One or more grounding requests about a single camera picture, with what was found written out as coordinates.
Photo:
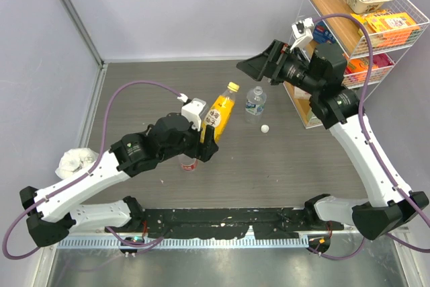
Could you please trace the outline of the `yellow juice bottle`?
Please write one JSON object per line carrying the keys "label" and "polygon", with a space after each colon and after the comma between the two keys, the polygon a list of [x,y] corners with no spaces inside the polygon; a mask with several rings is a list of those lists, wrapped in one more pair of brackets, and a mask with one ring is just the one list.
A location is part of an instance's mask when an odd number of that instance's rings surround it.
{"label": "yellow juice bottle", "polygon": [[239,88],[239,85],[230,82],[226,91],[218,96],[211,108],[204,115],[200,137],[201,143],[204,142],[207,126],[212,126],[214,128],[214,141],[215,143],[218,143],[232,114],[236,101],[236,93],[239,91]]}

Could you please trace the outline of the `clear Pocari water bottle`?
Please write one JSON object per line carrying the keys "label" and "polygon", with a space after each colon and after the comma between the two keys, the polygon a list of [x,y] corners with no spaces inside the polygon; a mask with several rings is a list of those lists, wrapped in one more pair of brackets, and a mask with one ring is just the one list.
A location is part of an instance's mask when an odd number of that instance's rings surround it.
{"label": "clear Pocari water bottle", "polygon": [[256,124],[260,121],[266,101],[267,94],[261,86],[256,86],[248,91],[245,104],[247,122]]}

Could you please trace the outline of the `white blue bottle cap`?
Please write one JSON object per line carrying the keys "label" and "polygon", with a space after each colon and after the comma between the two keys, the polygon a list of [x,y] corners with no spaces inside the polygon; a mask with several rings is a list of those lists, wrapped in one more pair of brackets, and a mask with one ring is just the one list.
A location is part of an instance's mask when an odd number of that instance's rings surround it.
{"label": "white blue bottle cap", "polygon": [[262,131],[262,133],[267,133],[267,132],[269,132],[269,126],[268,126],[268,125],[266,125],[266,124],[262,125],[262,126],[261,126],[261,131]]}

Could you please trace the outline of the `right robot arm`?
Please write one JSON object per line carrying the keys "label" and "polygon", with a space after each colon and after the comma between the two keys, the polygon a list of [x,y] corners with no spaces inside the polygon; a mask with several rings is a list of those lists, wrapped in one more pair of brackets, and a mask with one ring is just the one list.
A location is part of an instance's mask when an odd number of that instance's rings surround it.
{"label": "right robot arm", "polygon": [[297,48],[274,40],[236,67],[256,81],[267,77],[272,85],[287,82],[309,93],[313,114],[343,147],[363,183],[365,200],[321,194],[306,201],[304,224],[312,230],[328,221],[348,224],[375,240],[412,220],[429,199],[411,190],[382,151],[358,97],[343,85],[346,66],[333,44],[317,45],[306,60]]}

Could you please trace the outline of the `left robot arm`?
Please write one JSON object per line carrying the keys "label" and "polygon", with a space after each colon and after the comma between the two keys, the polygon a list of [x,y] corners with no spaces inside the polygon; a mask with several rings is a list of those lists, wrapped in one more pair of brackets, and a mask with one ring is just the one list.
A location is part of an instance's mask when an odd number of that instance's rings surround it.
{"label": "left robot arm", "polygon": [[123,136],[101,154],[99,163],[79,170],[62,183],[41,190],[31,186],[22,189],[21,202],[29,210],[26,224],[35,244],[53,245],[76,229],[138,231],[144,211],[136,198],[126,196],[111,204],[95,205],[84,205],[83,201],[178,155],[209,161],[218,151],[219,122],[204,120],[201,130],[193,125],[180,114],[168,114],[144,132]]}

